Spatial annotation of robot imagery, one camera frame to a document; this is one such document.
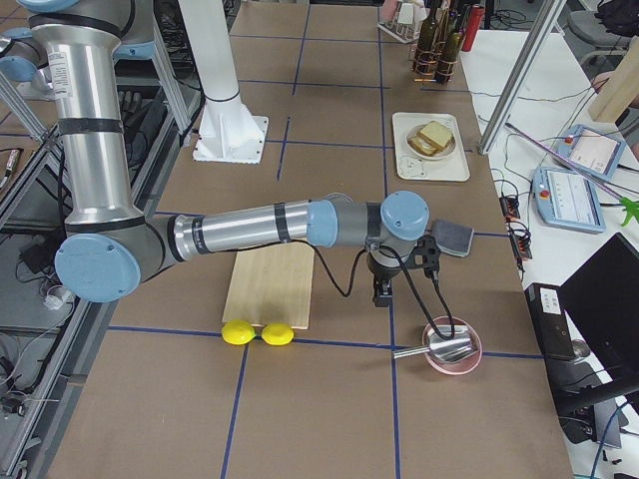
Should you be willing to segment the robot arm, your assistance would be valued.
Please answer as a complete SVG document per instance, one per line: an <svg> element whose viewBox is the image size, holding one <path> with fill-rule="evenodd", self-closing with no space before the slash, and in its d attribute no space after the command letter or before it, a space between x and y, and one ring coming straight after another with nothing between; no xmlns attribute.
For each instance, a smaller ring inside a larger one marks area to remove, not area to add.
<svg viewBox="0 0 639 479"><path fill-rule="evenodd" d="M27 1L24 8L32 38L46 54L62 144L58 213L66 236L53 263L61 284L78 298L109 303L194 257L293 241L359 246L370 256L376 282L413 267L429 211L412 192L380 203L331 194L212 216L156 213L190 133L199 134L200 161L256 164L262 157L268 121L242 101L221 2L179 3L199 86L188 93L164 63L156 95L169 108L145 136L140 161L133 158L115 66L156 52L161 35L153 3Z"/></svg>

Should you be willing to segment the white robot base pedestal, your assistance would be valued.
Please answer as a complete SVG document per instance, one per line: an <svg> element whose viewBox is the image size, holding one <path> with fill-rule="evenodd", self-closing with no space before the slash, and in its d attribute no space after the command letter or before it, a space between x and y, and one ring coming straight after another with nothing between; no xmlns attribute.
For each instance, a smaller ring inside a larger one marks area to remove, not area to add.
<svg viewBox="0 0 639 479"><path fill-rule="evenodd" d="M221 1L179 3L205 106L194 159L256 165L262 159L269 119L244 104Z"/></svg>

